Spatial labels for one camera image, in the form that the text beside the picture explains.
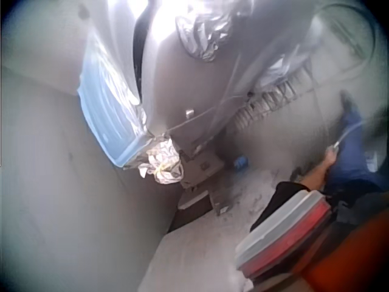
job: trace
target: concrete floor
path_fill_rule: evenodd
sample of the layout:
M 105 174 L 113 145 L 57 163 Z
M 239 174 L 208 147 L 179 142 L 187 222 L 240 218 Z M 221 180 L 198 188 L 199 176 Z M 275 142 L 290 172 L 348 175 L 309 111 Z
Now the concrete floor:
M 358 36 L 357 41 L 368 56 L 372 40 L 366 25 L 360 25 L 358 16 L 345 17 L 339 13 L 345 19 L 344 25 Z M 347 89 L 354 95 L 366 119 L 377 116 L 388 106 L 385 35 L 376 27 L 376 48 L 369 62 L 365 61 L 368 57 L 360 62 L 347 59 L 346 51 L 336 49 L 334 42 L 336 36 L 327 35 L 312 56 L 312 74 L 318 83 L 316 92 L 302 91 L 290 104 L 262 119 L 250 121 L 245 129 L 223 138 L 222 144 L 231 146 L 225 155 L 245 154 L 250 161 L 247 176 L 233 186 L 233 192 L 240 195 L 238 201 L 220 217 L 209 212 L 166 235 L 140 292 L 238 292 L 249 288 L 250 283 L 235 269 L 235 246 L 248 234 L 277 182 L 288 180 L 297 166 L 306 167 L 318 161 L 325 148 L 337 139 L 342 115 L 339 91 Z M 366 151 L 375 151 L 381 162 L 387 152 L 388 128 L 386 124 L 383 132 L 382 129 L 375 131 L 377 126 L 375 121 L 365 127 Z

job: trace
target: black sleeve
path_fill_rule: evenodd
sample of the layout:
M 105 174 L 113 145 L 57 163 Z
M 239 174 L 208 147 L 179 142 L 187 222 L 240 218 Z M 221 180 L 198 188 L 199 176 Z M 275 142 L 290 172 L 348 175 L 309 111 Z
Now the black sleeve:
M 279 207 L 281 207 L 287 200 L 292 198 L 296 193 L 301 190 L 311 190 L 302 184 L 296 182 L 284 181 L 280 182 L 275 188 L 275 193 L 271 198 L 269 204 L 263 210 L 261 216 L 256 220 L 256 222 L 251 226 L 250 232 L 258 227 L 263 221 L 265 221 L 270 215 L 272 215 Z

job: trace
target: blue jeans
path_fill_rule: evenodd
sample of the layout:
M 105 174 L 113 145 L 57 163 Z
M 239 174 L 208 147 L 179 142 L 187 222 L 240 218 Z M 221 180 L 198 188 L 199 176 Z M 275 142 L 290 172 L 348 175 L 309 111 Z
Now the blue jeans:
M 358 110 L 352 108 L 348 113 L 343 115 L 343 132 L 361 120 L 362 118 Z M 358 127 L 350 132 L 340 143 L 337 160 L 328 172 L 325 190 L 334 190 L 356 179 L 369 181 L 378 186 L 383 192 L 389 190 L 387 158 L 378 172 L 372 173 L 367 168 L 362 143 L 362 127 Z

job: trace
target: person's hand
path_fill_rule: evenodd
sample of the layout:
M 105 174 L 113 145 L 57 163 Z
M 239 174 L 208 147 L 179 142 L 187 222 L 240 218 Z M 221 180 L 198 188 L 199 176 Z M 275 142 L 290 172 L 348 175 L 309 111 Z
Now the person's hand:
M 330 146 L 327 148 L 326 153 L 324 155 L 324 159 L 322 164 L 326 167 L 329 168 L 336 162 L 336 156 L 337 152 L 334 149 L 334 147 Z

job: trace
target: shoe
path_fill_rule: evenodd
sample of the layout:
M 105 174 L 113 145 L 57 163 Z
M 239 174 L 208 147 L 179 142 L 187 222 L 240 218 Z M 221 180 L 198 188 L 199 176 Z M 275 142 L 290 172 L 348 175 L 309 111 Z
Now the shoe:
M 353 96 L 347 90 L 342 89 L 340 91 L 340 100 L 342 101 L 342 106 L 345 113 L 348 113 L 352 110 L 358 110 L 358 107 L 354 102 Z

